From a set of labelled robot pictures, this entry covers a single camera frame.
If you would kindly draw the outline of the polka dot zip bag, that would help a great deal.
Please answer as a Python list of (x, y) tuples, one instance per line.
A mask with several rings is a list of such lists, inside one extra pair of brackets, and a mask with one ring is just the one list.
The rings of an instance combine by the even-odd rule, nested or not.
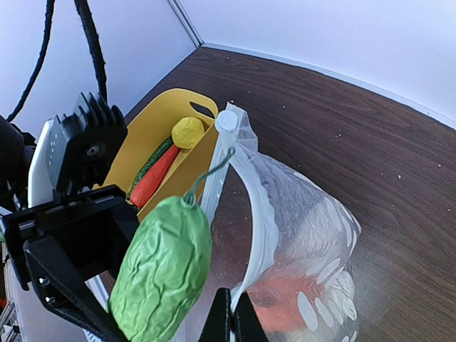
[[(252, 210), (247, 270), (232, 290), (232, 300), (238, 304), (240, 296), (261, 280), (274, 276), (299, 278), (304, 258), (295, 250), (296, 240), (303, 234), (309, 211), (332, 196), (301, 173), (261, 154), (245, 110), (228, 104), (219, 113), (215, 127), (219, 137), (212, 160), (220, 162), (229, 148), (235, 149), (229, 166), (243, 182)], [(317, 323), (315, 331), (306, 328), (283, 334), (288, 341), (354, 341), (358, 336), (357, 320), (334, 328), (321, 320)]]

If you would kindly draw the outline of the white toy radish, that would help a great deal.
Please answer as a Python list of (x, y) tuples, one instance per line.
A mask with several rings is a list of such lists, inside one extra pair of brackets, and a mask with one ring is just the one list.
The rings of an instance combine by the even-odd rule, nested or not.
[(304, 258), (297, 305), (309, 330), (317, 329), (318, 320), (329, 328), (357, 320), (348, 264), (360, 233), (356, 218), (337, 199), (325, 198), (309, 211), (295, 247)]

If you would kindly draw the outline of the orange toy pumpkin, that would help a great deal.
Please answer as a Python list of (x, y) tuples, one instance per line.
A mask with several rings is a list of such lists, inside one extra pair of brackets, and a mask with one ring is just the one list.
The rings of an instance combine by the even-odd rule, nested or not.
[(248, 290), (257, 317), (267, 333), (290, 333), (307, 328), (298, 306), (303, 279), (274, 276)]

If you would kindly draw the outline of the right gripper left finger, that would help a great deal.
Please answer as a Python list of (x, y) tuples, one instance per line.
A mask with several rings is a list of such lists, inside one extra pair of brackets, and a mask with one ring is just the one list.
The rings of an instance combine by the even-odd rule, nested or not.
[(228, 342), (231, 333), (231, 293), (219, 288), (207, 315), (199, 342)]

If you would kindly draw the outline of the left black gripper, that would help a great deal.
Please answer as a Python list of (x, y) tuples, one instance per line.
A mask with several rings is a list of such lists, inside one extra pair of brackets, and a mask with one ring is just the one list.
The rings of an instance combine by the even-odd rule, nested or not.
[[(138, 226), (136, 208), (116, 185), (1, 218), (22, 289), (28, 290), (32, 281), (47, 310), (103, 341), (124, 341), (125, 336), (83, 279), (104, 271), (116, 278)], [(47, 236), (57, 242), (30, 242)]]

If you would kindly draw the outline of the light green toy gourd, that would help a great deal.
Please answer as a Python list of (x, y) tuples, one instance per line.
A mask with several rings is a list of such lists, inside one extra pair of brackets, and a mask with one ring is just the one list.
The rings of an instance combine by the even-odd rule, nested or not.
[(165, 198), (141, 221), (108, 299), (108, 313), (128, 341), (170, 341), (200, 297), (212, 234), (195, 191), (234, 154), (229, 148), (184, 196)]

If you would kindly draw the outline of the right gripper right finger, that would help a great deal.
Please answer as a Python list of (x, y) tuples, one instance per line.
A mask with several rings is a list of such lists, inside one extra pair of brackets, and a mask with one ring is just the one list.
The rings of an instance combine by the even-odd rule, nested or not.
[(268, 342), (248, 293), (243, 293), (233, 313), (234, 340), (238, 342)]

